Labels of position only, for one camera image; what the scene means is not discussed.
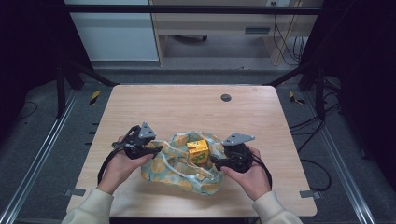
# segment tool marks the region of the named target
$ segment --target yellow cube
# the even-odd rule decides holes
[[[206,140],[187,143],[189,149],[189,160],[194,164],[202,164],[209,159],[209,147]]]

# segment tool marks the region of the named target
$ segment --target white sleeve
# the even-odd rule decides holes
[[[282,207],[273,191],[262,195],[256,200],[253,204],[253,209],[259,215],[262,224],[303,223],[296,215]]]
[[[92,189],[87,199],[77,208],[70,211],[62,221],[66,223],[109,223],[110,208],[114,197],[99,189]]]

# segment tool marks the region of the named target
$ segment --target table surface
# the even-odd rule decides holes
[[[222,101],[222,94],[231,95],[231,101]],[[261,151],[282,205],[300,217],[317,212],[313,198],[300,196],[300,191],[309,187],[275,88],[249,85],[116,86],[76,185],[87,192],[83,197],[72,196],[67,211],[80,205],[96,187],[111,143],[143,121],[157,134],[157,140],[187,131],[213,133],[220,139],[231,133],[254,135],[255,140],[247,144]],[[253,201],[227,176],[217,193],[205,196],[149,182],[137,169],[114,196],[112,217],[257,216]]]

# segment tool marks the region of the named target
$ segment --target plastic bag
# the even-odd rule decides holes
[[[170,142],[153,140],[147,147],[163,146],[157,156],[144,164],[141,169],[143,178],[160,182],[190,192],[203,195],[216,193],[223,181],[223,172],[218,171],[208,159],[198,165],[191,162],[187,143],[206,140],[209,154],[226,158],[221,141],[211,133],[176,133]]]

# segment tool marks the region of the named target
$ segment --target hand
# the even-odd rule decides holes
[[[103,175],[102,181],[98,185],[98,189],[109,194],[113,194],[116,188],[122,184],[131,173],[147,163],[154,155],[148,154],[136,160],[129,159],[124,151],[118,152],[108,163]]]
[[[253,155],[256,155],[259,158],[261,157],[258,149],[249,146],[247,147]],[[221,171],[236,181],[242,189],[244,189],[247,196],[253,201],[256,201],[262,195],[271,191],[268,176],[257,162],[253,162],[250,169],[244,174],[238,173],[226,166],[221,166]]]

